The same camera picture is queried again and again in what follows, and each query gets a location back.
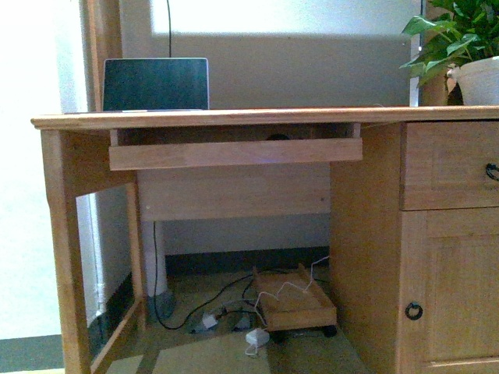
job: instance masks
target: wooden frame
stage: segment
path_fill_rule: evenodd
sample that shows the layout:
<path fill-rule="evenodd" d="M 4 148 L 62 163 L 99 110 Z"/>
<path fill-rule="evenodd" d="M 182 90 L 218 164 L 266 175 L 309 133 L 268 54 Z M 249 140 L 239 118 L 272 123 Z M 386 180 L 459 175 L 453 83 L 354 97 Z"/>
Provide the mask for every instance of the wooden frame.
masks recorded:
<path fill-rule="evenodd" d="M 133 327 L 146 326 L 143 254 L 138 191 L 133 172 L 110 172 L 109 140 L 75 132 L 41 133 L 45 184 L 51 211 L 55 269 L 61 316 L 65 372 L 106 373 Z M 111 339 L 91 363 L 76 197 L 126 185 L 135 302 Z"/>

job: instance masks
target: drawer handle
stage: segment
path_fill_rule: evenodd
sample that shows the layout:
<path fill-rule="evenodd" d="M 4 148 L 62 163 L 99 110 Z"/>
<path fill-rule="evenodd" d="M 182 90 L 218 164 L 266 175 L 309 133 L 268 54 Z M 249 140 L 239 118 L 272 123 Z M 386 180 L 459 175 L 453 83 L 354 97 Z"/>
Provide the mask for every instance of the drawer handle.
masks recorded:
<path fill-rule="evenodd" d="M 497 167 L 496 164 L 487 164 L 485 166 L 485 172 L 487 173 L 490 179 L 499 182 L 499 174 L 498 174 L 499 168 Z"/>

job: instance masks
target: laptop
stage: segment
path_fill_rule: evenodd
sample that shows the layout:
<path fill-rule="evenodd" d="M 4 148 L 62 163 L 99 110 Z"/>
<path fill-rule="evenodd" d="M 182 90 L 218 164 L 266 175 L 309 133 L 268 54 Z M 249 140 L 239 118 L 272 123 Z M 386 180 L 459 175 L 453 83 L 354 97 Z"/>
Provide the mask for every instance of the laptop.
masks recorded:
<path fill-rule="evenodd" d="M 111 58 L 104 62 L 103 111 L 209 108 L 206 58 Z"/>

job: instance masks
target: baseboard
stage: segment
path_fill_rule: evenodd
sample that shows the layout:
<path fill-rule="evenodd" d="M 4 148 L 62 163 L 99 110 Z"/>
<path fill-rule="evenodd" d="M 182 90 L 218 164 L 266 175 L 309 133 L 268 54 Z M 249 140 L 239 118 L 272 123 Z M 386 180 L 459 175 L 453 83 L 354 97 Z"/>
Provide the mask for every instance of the baseboard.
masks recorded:
<path fill-rule="evenodd" d="M 133 282 L 130 273 L 106 302 L 106 312 L 97 317 L 88 329 L 90 354 L 96 357 L 133 304 Z"/>
<path fill-rule="evenodd" d="M 0 340 L 0 372 L 63 367 L 61 335 Z"/>
<path fill-rule="evenodd" d="M 329 255 L 329 247 L 263 249 L 239 252 L 194 253 L 166 256 L 168 276 L 231 273 L 258 269 L 295 269 Z"/>

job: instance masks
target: desk top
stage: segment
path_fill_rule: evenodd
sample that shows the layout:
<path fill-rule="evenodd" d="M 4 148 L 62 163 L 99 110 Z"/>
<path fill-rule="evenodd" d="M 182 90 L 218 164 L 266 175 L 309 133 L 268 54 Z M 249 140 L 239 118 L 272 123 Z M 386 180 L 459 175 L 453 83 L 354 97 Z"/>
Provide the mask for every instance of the desk top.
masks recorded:
<path fill-rule="evenodd" d="M 31 119 L 40 130 L 113 130 L 154 127 L 293 123 L 411 122 L 499 119 L 496 106 L 290 108 L 207 111 L 94 112 Z"/>

